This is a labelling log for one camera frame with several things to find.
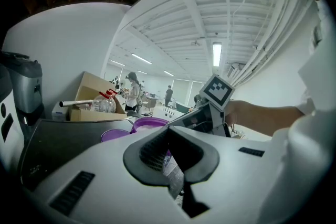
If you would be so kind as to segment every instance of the fluorescent light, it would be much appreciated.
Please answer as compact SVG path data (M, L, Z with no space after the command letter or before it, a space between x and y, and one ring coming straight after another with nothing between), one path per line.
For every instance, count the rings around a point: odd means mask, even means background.
M119 65L121 65L121 66L125 66L125 65L123 65L122 63L119 63L119 62L116 62L116 61L112 61L112 60L110 60L111 62L115 62L115 63L117 63L117 64L119 64Z
M135 55L135 54L132 54L132 55L133 55L134 57L137 57L137 58L140 59L140 60L143 60L143 61L146 62L146 63L149 63L150 65L152 64L151 62L149 62L149 61L147 61L147 60L141 58L141 57L138 56L138 55Z
M174 76L173 74L168 73L167 71L164 71L166 74L171 75L172 77Z
M213 48L214 48L214 67L219 67L220 64L220 58L222 55L222 43L219 42L214 42L213 43Z

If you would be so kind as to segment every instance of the forearm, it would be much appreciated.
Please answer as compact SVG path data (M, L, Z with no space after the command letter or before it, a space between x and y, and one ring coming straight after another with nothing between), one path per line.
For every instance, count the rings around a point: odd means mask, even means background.
M294 106L266 108L244 101L239 104L237 124L273 136L274 132L290 127L303 113Z

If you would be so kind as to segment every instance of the gray machine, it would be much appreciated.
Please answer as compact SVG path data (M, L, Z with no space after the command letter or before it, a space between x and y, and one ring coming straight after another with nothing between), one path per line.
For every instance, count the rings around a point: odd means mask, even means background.
M333 162L335 41L334 33L325 38L299 72L316 111L278 130L270 142L223 136L231 87L213 76L201 91L197 110L169 126L88 148L42 180L29 193L32 202L55 223L289 220ZM162 174L167 150L184 173L182 207L170 194L172 182Z
M43 116L42 69L37 61L21 54L2 52L0 62L7 68L13 85L20 122L32 126Z

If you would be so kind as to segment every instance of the purple container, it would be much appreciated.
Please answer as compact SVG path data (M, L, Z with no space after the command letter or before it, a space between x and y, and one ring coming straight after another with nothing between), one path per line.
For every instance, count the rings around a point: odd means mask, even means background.
M168 121L159 118L153 118L153 117L141 118L136 120L136 122L134 123L133 128L131 130L131 134L136 133L137 129L141 126L149 125L155 128L165 126L167 123Z
M106 142L108 140L113 140L113 139L120 138L120 137L129 135L129 134L130 132L125 131L125 130L119 130L119 129L108 130L101 135L100 141Z

